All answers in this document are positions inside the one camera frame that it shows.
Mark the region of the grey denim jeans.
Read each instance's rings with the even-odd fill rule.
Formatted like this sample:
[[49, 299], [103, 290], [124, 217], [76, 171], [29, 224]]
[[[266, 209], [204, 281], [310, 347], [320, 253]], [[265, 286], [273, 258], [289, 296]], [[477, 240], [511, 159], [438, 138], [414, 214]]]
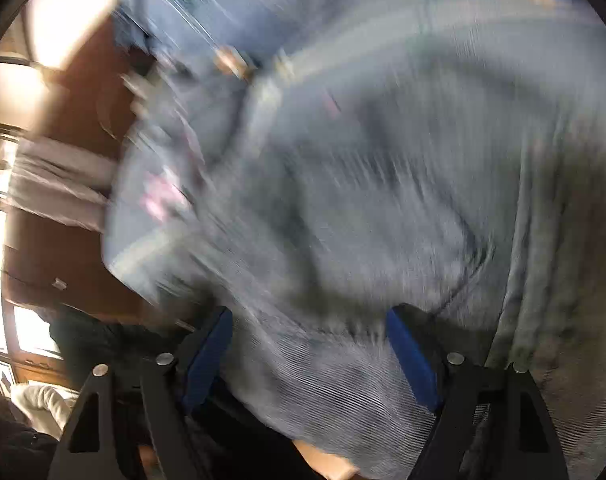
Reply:
[[237, 328], [225, 376], [365, 476], [414, 466], [429, 417], [384, 328], [531, 367], [574, 479], [606, 464], [606, 36], [406, 39], [256, 82], [192, 246]]

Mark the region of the grey star-pattern pillow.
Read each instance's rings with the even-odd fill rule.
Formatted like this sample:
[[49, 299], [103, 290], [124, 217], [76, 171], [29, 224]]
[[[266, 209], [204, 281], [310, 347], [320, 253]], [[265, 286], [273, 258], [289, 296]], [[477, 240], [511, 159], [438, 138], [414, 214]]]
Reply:
[[154, 307], [183, 302], [198, 286], [184, 253], [257, 67], [223, 46], [186, 62], [158, 61], [148, 76], [128, 80], [136, 119], [112, 185], [102, 259]]

